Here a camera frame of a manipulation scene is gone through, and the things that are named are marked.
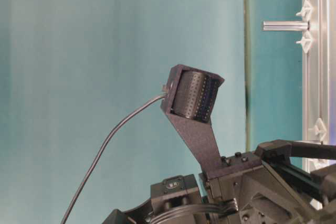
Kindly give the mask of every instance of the wall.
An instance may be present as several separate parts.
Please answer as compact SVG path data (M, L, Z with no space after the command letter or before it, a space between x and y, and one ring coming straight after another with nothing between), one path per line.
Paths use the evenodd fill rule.
M302 34L261 29L264 20L300 20L301 0L246 0L246 10L248 146L301 140Z
M178 63L219 73L222 155L245 150L243 0L0 0L0 223L59 223L110 129ZM200 168L159 104L111 141L68 223Z

